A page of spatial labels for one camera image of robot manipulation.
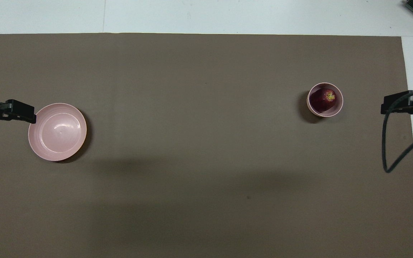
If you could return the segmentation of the brown table mat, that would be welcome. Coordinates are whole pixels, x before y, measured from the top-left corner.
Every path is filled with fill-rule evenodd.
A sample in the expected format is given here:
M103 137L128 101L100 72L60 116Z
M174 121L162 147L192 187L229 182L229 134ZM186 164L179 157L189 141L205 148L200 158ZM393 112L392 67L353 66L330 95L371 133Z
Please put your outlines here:
M413 153L381 161L407 87L399 37L0 35L0 101L88 131L53 163L0 121L0 258L413 257Z

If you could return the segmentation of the pink plate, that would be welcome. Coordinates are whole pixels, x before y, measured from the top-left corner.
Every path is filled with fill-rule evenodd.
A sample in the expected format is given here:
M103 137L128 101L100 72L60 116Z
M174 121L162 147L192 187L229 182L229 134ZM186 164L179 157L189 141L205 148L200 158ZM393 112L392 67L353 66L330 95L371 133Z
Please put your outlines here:
M54 103L40 109L28 128L32 151L44 160L57 162L74 156L87 136L85 116L76 107Z

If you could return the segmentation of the pink bowl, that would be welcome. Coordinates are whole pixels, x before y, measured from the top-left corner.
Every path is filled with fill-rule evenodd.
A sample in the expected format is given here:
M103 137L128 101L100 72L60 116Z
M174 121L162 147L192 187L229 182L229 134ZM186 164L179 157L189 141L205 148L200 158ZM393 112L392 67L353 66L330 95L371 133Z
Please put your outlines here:
M309 103L309 97L312 93L314 93L318 89L323 89L323 88L333 90L337 94L337 102L333 106L333 108L327 111L324 111L322 113L318 113L312 108L311 104ZM306 97L306 102L307 102L308 109L311 111L311 113L313 113L316 116L322 117L322 118L329 118L332 116L336 116L341 111L341 109L343 108L343 104L344 104L343 94L341 93L341 91L339 90L337 86L331 83L318 83L315 86L313 86L311 90L308 92L308 95Z

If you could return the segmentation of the red apple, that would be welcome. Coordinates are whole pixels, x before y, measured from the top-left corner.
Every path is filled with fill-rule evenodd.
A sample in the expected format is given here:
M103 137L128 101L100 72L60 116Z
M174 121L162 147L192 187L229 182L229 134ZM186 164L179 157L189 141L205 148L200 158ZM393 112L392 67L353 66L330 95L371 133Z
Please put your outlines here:
M336 102L337 94L333 90L327 88L318 89L309 97L309 103L318 113L322 113L333 108Z

